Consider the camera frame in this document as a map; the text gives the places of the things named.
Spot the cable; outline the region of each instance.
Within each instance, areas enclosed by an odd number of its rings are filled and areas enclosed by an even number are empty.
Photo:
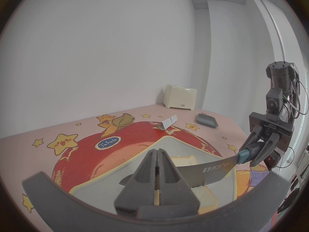
[[[289,100],[288,98],[286,98],[285,96],[283,96],[286,101],[291,105],[292,108],[294,108],[297,112],[299,112],[300,114],[302,115],[306,115],[308,112],[309,112],[309,106],[308,106],[308,109],[307,109],[307,112],[305,114],[303,114],[301,111],[299,111]]]
[[[288,100],[288,98],[286,98],[285,96],[283,96],[283,97],[287,100],[287,102],[291,105],[291,107],[294,108],[297,112],[299,112],[301,115],[306,115],[306,114],[309,112],[309,98],[308,98],[308,93],[307,93],[307,91],[306,91],[305,86],[302,84],[302,82],[301,82],[299,79],[297,79],[297,78],[295,78],[295,79],[298,81],[298,83],[300,83],[300,84],[303,86],[303,88],[304,88],[304,90],[305,90],[305,93],[306,93],[306,96],[307,96],[307,103],[308,103],[307,112],[303,114],[301,111],[299,111],[299,110]]]
[[[307,96],[307,104],[308,104],[307,112],[306,112],[305,114],[300,113],[300,114],[302,114],[302,115],[306,115],[306,114],[308,113],[308,111],[309,111],[309,98],[308,98],[308,93],[307,93],[306,88],[305,88],[305,86],[303,85],[303,83],[302,83],[299,79],[297,79],[297,78],[295,78],[295,79],[298,81],[298,83],[300,83],[300,84],[303,86],[304,91],[305,91],[306,96]]]
[[[297,108],[300,109],[300,101],[299,101],[298,91],[296,90],[296,87],[295,87],[295,83],[294,83],[294,82],[292,82],[292,87],[293,87],[293,91],[294,91],[294,93],[295,93],[295,95],[296,95]],[[297,119],[297,118],[299,117],[299,114],[300,114],[300,113],[297,113],[297,116],[295,117],[295,116],[294,116],[294,112],[292,111],[292,117],[293,117],[294,119]]]
[[[290,165],[292,164],[292,162],[293,162],[293,160],[294,160],[294,157],[295,157],[295,152],[294,152],[294,150],[293,150],[293,159],[292,159],[292,161],[290,162],[290,164],[289,164],[288,166],[290,166]],[[281,167],[281,164],[280,164],[280,167],[277,166],[277,168],[287,168],[287,167],[288,167],[288,166]]]
[[[280,167],[278,167],[278,166],[277,166],[277,168],[279,168],[279,171],[278,171],[278,176],[279,176],[279,173],[280,173],[280,169],[281,169],[281,165],[282,165],[282,162],[283,162],[284,155],[285,155],[285,152],[283,153],[283,156],[282,156],[282,160],[281,160]]]

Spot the yellow star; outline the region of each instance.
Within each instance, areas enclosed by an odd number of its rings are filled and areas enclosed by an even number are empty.
[[[23,194],[23,206],[28,209],[28,211],[31,213],[31,210],[34,209],[32,203],[30,202],[28,196]]]
[[[33,143],[33,146],[35,146],[36,148],[39,146],[39,145],[42,145],[44,144],[43,143],[43,138],[41,138],[40,140],[35,140],[35,142]]]
[[[49,145],[47,145],[47,148],[54,149],[55,155],[60,155],[66,148],[76,147],[77,142],[75,142],[75,138],[77,137],[77,134],[73,135],[65,135],[65,134],[59,134],[55,141],[51,142]]]
[[[187,124],[186,123],[186,128],[188,128],[188,129],[192,129],[192,130],[194,130],[194,131],[196,131],[197,129],[200,129],[200,128],[198,128],[196,125],[190,125],[190,124]]]
[[[116,116],[109,116],[108,114],[104,114],[101,117],[97,117],[98,120],[100,120],[100,122],[104,122],[104,121],[112,121]]]
[[[228,145],[229,146],[229,149],[231,149],[231,150],[233,150],[234,152],[236,152],[236,148],[235,148],[235,146],[234,145]]]

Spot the knife blade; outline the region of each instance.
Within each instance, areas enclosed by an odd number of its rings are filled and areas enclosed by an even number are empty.
[[[204,164],[177,167],[189,187],[208,185],[222,180],[238,162],[238,155]],[[124,177],[119,184],[125,186],[131,175]]]
[[[191,188],[205,186],[222,180],[236,164],[253,160],[263,150],[264,146],[265,142],[256,142],[229,158],[177,168]],[[132,174],[124,177],[119,184],[125,186],[131,176]]]

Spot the white toaster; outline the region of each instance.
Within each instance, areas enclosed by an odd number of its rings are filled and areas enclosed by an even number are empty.
[[[197,90],[177,85],[166,85],[163,104],[165,107],[194,110]]]

